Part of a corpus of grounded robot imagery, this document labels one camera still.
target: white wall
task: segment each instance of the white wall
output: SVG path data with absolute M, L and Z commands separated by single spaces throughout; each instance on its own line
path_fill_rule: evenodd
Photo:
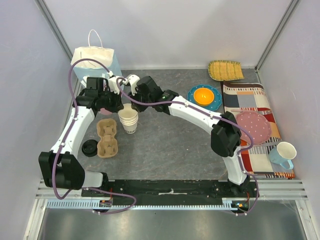
M 320 1 L 300 1 L 261 69 L 280 133 L 297 149 L 302 179 L 320 223 Z
M 123 69 L 206 68 L 212 60 L 255 66 L 289 2 L 46 0 L 72 51 L 96 29 Z
M 69 61 L 34 0 L 0 1 L 0 239 L 21 240 L 39 186 L 38 156 L 61 134 Z

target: gray floor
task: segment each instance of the gray floor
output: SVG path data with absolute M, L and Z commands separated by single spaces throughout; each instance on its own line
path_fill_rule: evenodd
M 220 92 L 220 82 L 210 78 L 206 69 L 126 70 L 124 76 L 151 76 L 162 90 L 173 90 L 187 97 L 195 85 L 208 84 Z M 243 69 L 245 79 L 258 82 L 253 69 Z M 223 106 L 218 109 L 223 113 Z M 117 114 L 99 114 L 89 126 L 83 141 L 100 140 L 97 122 L 113 118 L 117 122 L 118 154 L 111 158 L 86 157 L 81 150 L 78 161 L 86 170 L 106 172 L 110 179 L 227 179 L 222 158 L 210 147 L 210 135 L 178 117 L 156 112 L 153 108 L 139 114 L 137 131 L 126 134 Z
M 248 216 L 214 210 L 46 209 L 38 240 L 306 240 L 295 202 L 259 201 Z

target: yellow bowl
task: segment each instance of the yellow bowl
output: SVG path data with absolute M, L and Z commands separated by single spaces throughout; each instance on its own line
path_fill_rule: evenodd
M 193 98 L 199 106 L 205 107 L 214 101 L 215 95 L 209 88 L 201 87 L 194 91 Z

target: yellow basket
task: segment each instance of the yellow basket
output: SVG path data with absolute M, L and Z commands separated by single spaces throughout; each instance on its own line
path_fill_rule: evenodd
M 216 81 L 244 79 L 241 63 L 238 61 L 215 60 L 208 66 L 210 77 Z

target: light blue mug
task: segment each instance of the light blue mug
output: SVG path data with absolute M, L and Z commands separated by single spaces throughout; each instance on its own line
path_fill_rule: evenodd
M 296 156 L 297 150 L 292 144 L 286 141 L 280 142 L 269 153 L 269 159 L 272 163 L 279 164 L 287 170 L 294 168 L 294 164 L 291 160 L 294 159 Z

